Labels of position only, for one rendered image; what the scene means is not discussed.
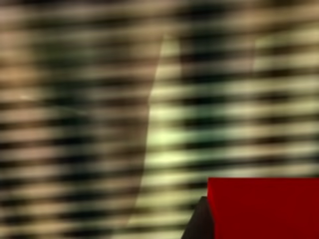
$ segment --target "red surface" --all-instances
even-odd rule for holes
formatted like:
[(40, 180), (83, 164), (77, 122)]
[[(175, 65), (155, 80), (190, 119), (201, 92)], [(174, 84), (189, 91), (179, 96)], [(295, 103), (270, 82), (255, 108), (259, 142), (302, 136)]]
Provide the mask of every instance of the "red surface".
[(215, 239), (319, 239), (319, 179), (210, 178)]

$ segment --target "red block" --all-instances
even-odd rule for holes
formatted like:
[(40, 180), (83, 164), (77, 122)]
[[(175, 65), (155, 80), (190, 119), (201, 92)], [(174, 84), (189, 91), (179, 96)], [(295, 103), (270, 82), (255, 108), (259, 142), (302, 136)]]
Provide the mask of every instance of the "red block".
[(319, 179), (209, 178), (215, 239), (319, 239)]

